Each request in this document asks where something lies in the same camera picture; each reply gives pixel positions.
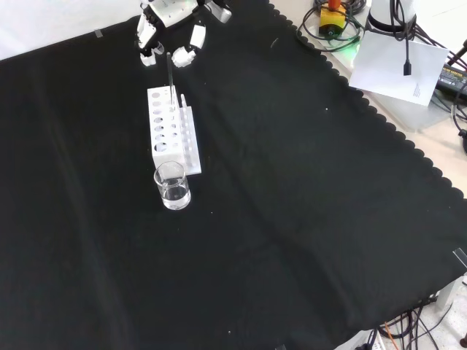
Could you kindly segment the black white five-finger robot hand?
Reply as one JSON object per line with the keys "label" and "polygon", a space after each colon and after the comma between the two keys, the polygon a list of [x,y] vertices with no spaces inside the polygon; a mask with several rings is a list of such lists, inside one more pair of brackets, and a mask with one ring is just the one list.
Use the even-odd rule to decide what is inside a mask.
{"label": "black white five-finger robot hand", "polygon": [[[142,13],[136,36],[140,59],[145,66],[154,66],[156,57],[164,54],[161,37],[194,18],[201,8],[207,8],[221,23],[227,23],[232,16],[224,1],[141,1],[140,7]],[[180,47],[171,54],[175,66],[185,67],[193,61],[204,46],[206,32],[206,26],[197,20],[188,47]]]}

